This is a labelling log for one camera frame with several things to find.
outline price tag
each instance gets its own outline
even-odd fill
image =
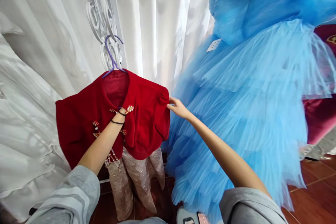
[[[217,39],[217,40],[214,40],[211,45],[209,46],[209,48],[207,49],[207,52],[208,51],[213,51],[217,48],[217,46],[219,45],[219,42],[221,41],[222,39]]]

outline red velvet jacket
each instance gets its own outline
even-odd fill
[[[102,78],[104,74],[78,94],[56,102],[59,142],[71,168],[119,107],[129,111],[112,147],[117,159],[125,146],[135,159],[143,160],[168,138],[168,90],[128,70],[112,71]]]

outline jacket sleeve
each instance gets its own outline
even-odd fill
[[[169,137],[170,111],[167,108],[168,103],[169,93],[164,87],[162,92],[159,94],[154,109],[154,125],[157,132],[162,136],[163,141],[167,140]]]
[[[81,130],[79,116],[76,116],[64,100],[56,102],[56,123],[59,144],[73,169],[85,153],[82,144],[83,130]]]

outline blue tulle dress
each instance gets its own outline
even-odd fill
[[[336,60],[313,32],[336,15],[336,0],[209,3],[213,34],[195,52],[174,96],[244,158],[277,204],[293,209],[287,184],[305,187],[301,100],[336,91]],[[217,49],[206,52],[219,38]],[[176,178],[173,202],[216,224],[232,182],[195,129],[174,114],[166,149],[166,172]]]

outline bracelet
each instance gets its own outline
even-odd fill
[[[123,115],[123,116],[126,116],[126,114],[121,113],[120,110],[118,110],[118,113],[121,114],[121,115]]]
[[[115,123],[115,124],[124,124],[124,122],[114,122],[113,119],[111,119],[111,122]]]

